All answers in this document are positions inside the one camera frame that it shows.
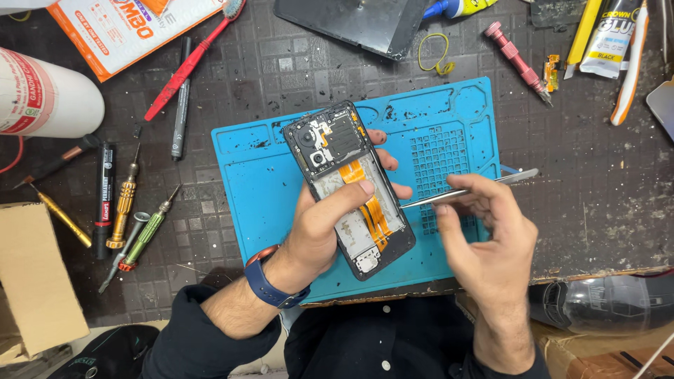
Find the grid of square compartments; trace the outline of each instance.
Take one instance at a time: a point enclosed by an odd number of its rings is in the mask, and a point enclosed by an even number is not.
[[[410,145],[419,199],[449,191],[447,175],[468,173],[466,142],[461,129],[443,131],[442,126],[430,127],[425,136],[411,138]],[[434,234],[437,225],[431,205],[422,205],[419,210],[423,233]],[[462,217],[461,226],[475,226],[475,218]]]

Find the smartphone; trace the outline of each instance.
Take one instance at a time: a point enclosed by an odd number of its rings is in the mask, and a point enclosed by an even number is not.
[[[415,235],[352,102],[306,115],[286,125],[283,136],[316,201],[345,183],[367,179],[375,185],[373,198],[335,226],[357,279],[369,279],[414,247]]]

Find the orange packaging bag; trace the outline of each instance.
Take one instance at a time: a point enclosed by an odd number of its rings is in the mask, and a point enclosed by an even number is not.
[[[47,9],[104,82],[215,13],[222,17],[222,0],[172,0],[161,16],[140,0],[59,0]]]

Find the smartwatch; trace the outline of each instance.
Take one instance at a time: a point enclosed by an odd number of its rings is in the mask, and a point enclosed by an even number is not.
[[[251,286],[253,293],[260,298],[260,300],[273,305],[280,310],[286,310],[301,303],[309,295],[309,292],[311,292],[311,289],[309,288],[311,285],[307,285],[307,288],[304,288],[302,291],[290,295],[277,290],[269,283],[269,281],[267,281],[267,278],[262,271],[262,262],[265,258],[268,258],[278,250],[280,246],[281,245],[276,244],[267,247],[252,256],[248,262],[246,262],[243,274],[246,276],[246,279],[248,279],[248,284]]]

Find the workbench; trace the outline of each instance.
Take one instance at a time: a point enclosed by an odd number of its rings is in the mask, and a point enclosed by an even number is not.
[[[272,5],[272,0],[249,0],[241,17],[197,66],[185,158],[180,163],[174,163],[170,153],[176,102],[171,101],[153,122],[143,120],[179,66],[179,39],[99,84],[106,115],[96,135],[117,144],[116,189],[137,146],[134,124],[143,127],[133,211],[154,212],[178,183],[185,186],[139,267],[118,275],[103,295],[97,289],[110,262],[95,260],[65,226],[54,221],[63,260],[90,326],[170,318],[171,301],[183,285],[203,279],[225,285],[241,275],[243,263],[210,140],[214,128],[478,76],[487,76],[492,83],[501,162],[516,169],[537,167],[542,173],[512,186],[522,212],[539,228],[531,283],[645,273],[674,263],[674,150],[644,102],[650,91],[671,79],[671,73],[665,75],[657,17],[649,25],[632,109],[625,122],[614,127],[609,117],[619,80],[577,73],[560,82],[560,90],[553,93],[555,107],[548,109],[493,41],[481,34],[500,21],[538,72],[549,54],[560,54],[564,60],[576,26],[560,33],[537,30],[528,22],[529,5],[521,0],[500,0],[468,18],[423,22],[408,57],[399,63],[276,18]],[[215,16],[187,35],[201,40],[221,18]],[[418,43],[434,32],[449,36],[450,59],[456,62],[455,70],[444,77],[421,71],[417,64]],[[34,11],[26,22],[0,18],[0,45],[74,69],[97,82],[44,10]],[[441,38],[427,41],[421,51],[425,66],[433,65],[443,49]],[[326,75],[327,82],[321,79]],[[0,137],[1,165],[13,160],[17,145],[14,137]],[[72,140],[27,140],[21,163],[0,175],[1,202],[37,200],[28,186],[10,189],[30,167],[73,145]],[[89,234],[96,206],[95,159],[95,152],[87,152],[36,183]],[[454,279],[446,279],[341,301],[432,295],[457,288]]]

